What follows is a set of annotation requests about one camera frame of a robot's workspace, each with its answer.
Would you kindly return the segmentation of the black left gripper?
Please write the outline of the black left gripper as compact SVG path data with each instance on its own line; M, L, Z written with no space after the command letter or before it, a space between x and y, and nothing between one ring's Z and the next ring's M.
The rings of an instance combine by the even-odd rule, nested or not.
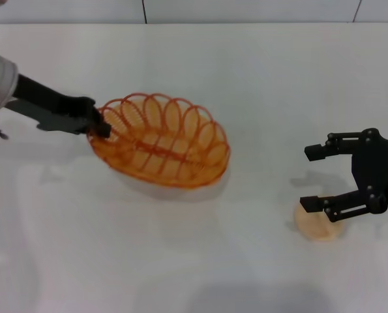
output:
M40 130L110 136L112 127L91 98L64 95L21 74L13 97L5 108L37 121Z

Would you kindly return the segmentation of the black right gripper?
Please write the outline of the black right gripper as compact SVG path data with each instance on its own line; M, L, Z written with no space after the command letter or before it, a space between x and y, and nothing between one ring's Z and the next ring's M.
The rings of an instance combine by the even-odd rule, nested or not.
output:
M376 128L362 132L329 133L324 145L304 149L312 162L337 155L351 155L351 172L358 190L337 196L300 198L307 213L323 212L330 222L368 213L382 214L388 208L388 139Z

